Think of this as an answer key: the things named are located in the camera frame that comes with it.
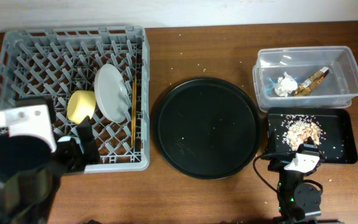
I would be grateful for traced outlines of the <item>wooden chopstick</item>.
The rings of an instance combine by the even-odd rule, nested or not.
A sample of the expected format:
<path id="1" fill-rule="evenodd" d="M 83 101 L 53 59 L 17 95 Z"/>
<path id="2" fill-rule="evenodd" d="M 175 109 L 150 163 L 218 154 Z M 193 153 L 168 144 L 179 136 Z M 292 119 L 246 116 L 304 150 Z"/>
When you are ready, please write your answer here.
<path id="1" fill-rule="evenodd" d="M 132 83 L 132 147 L 135 144 L 135 129 L 136 129 L 136 101 L 137 101 L 137 77 L 135 75 L 134 82 Z"/>
<path id="2" fill-rule="evenodd" d="M 132 83 L 132 109 L 131 109 L 131 147 L 135 142 L 135 106 L 136 106 L 136 77 Z"/>

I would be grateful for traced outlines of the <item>food scraps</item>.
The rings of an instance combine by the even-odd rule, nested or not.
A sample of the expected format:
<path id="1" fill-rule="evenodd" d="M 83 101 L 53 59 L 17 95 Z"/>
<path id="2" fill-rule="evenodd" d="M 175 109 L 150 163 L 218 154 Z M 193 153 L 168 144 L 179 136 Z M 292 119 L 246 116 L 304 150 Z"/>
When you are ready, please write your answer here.
<path id="1" fill-rule="evenodd" d="M 321 145 L 322 140 L 326 140 L 326 131 L 317 121 L 315 115 L 290 114 L 283 116 L 285 119 L 281 123 L 284 133 L 280 135 L 282 143 L 287 145 L 291 151 L 296 151 L 298 147 L 306 143 L 309 138 L 312 144 Z"/>

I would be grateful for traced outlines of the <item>white round plate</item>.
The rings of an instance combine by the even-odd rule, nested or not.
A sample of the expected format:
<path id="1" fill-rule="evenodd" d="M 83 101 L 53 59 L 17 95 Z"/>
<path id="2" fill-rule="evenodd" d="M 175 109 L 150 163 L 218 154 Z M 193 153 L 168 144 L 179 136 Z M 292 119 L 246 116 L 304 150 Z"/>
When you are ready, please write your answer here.
<path id="1" fill-rule="evenodd" d="M 129 95 L 119 70 L 111 64 L 103 65 L 94 79 L 94 93 L 99 110 L 109 121 L 121 123 L 129 109 Z"/>

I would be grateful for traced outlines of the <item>light blue plastic cup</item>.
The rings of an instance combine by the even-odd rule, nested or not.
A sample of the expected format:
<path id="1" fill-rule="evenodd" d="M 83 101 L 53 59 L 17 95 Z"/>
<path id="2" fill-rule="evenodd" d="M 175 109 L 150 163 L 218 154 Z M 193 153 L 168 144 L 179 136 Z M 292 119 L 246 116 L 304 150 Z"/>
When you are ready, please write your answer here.
<path id="1" fill-rule="evenodd" d="M 78 137 L 73 136 L 63 136 L 57 142 L 69 142 L 71 140 L 74 140 L 76 144 L 80 144 L 80 139 Z"/>

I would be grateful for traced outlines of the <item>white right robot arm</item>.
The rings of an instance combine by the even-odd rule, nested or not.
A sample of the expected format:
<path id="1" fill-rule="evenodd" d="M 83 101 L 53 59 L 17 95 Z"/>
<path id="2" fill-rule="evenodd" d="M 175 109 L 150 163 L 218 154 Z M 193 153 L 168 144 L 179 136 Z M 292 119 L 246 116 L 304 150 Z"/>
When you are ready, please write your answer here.
<path id="1" fill-rule="evenodd" d="M 280 216 L 275 223 L 316 223 L 321 215 L 323 186 L 307 177 L 321 165 L 321 153 L 311 137 L 290 152 L 267 156 L 268 170 L 278 172 L 277 198 Z"/>

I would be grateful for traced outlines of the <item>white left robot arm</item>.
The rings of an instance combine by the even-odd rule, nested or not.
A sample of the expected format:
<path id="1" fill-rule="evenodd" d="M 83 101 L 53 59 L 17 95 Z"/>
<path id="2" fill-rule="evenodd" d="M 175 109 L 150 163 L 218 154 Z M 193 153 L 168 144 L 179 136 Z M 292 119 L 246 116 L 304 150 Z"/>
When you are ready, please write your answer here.
<path id="1" fill-rule="evenodd" d="M 90 118 L 76 129 L 55 152 L 36 137 L 0 136 L 0 223 L 47 223 L 62 176 L 99 162 Z"/>

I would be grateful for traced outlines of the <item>yellow bowl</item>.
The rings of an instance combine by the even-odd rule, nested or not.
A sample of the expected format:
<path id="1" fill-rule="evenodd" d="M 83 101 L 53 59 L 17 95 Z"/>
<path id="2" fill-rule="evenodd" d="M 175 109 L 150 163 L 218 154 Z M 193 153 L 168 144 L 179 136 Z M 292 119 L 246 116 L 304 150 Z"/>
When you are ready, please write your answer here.
<path id="1" fill-rule="evenodd" d="M 67 117 L 70 121 L 80 124 L 87 116 L 91 119 L 96 107 L 93 91 L 75 91 L 68 102 Z"/>

